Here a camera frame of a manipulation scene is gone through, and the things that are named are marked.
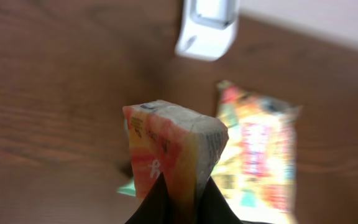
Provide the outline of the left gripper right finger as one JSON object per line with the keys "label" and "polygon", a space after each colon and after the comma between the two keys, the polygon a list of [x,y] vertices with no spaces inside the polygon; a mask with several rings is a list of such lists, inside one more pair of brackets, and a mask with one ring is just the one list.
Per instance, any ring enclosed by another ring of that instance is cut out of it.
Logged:
{"label": "left gripper right finger", "polygon": [[198,207],[197,224],[242,224],[210,177]]}

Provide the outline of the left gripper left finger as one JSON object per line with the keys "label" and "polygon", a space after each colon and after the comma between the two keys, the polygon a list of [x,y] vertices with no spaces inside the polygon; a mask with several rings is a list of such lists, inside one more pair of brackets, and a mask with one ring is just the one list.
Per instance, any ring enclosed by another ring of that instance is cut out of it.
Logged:
{"label": "left gripper left finger", "polygon": [[170,213],[165,177],[160,174],[139,208],[125,224],[165,224]]}

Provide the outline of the yellow snack bag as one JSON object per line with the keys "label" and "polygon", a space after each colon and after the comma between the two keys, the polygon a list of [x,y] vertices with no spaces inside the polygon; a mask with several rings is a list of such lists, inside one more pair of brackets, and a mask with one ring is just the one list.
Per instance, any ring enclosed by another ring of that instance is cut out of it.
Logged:
{"label": "yellow snack bag", "polygon": [[295,121],[300,107],[218,83],[217,117],[229,140],[211,176],[244,222],[296,223]]}

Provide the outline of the orange juice carton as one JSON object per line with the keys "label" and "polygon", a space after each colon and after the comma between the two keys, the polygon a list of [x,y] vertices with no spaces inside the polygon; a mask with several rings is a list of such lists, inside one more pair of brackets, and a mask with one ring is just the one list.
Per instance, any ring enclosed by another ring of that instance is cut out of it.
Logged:
{"label": "orange juice carton", "polygon": [[163,175],[174,207],[192,213],[229,140],[217,118],[163,100],[123,107],[135,195]]}

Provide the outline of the teal snack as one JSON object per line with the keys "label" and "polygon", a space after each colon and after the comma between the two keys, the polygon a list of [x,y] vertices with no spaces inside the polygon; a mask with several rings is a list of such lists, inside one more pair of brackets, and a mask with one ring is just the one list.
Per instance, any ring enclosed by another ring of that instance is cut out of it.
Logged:
{"label": "teal snack", "polygon": [[124,195],[135,197],[135,184],[134,184],[134,173],[132,170],[132,162],[128,160],[120,166],[121,173],[129,180],[126,184],[120,186],[117,192]]}

